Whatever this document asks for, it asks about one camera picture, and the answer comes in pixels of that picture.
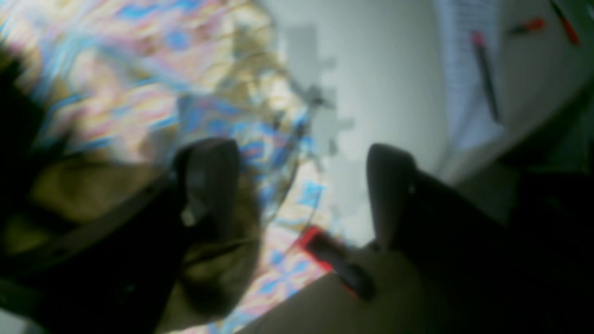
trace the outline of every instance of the colorful rug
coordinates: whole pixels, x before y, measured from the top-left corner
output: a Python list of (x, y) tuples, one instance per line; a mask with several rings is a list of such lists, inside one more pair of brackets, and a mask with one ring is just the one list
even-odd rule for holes
[(226, 319), (184, 331), (232, 333), (319, 278), (291, 247), (304, 226), (338, 237), (308, 110), (274, 53), (270, 16), (248, 0), (4, 0), (3, 44), (20, 87), (48, 110), (39, 145), (75, 129), (73, 152), (167, 164), (206, 137), (235, 138), (266, 226), (254, 281)]

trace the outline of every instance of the paper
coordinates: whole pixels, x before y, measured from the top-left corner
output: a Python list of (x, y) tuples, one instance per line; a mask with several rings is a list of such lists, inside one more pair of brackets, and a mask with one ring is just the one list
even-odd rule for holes
[(434, 0), (445, 74), (446, 112), (451, 145), (455, 150), (486, 144), (504, 132), (491, 115), (470, 32), (479, 31), (497, 95), (500, 0)]

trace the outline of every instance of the desk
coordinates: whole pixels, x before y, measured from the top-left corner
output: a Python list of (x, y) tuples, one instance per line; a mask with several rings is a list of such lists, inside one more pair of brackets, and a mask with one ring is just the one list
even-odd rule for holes
[(508, 40), (499, 77), (505, 136), (448, 154), (445, 92), (432, 0), (267, 0), (279, 24), (289, 69), (302, 87), (318, 85), (330, 106), (313, 135), (334, 190), (336, 213), (359, 242), (372, 237), (365, 159), (372, 143), (410, 151), (421, 169), (455, 184), (478, 172), (550, 119), (592, 79), (594, 23), (583, 1), (579, 48), (571, 45), (546, 0), (502, 0), (502, 29), (543, 16), (542, 33)]

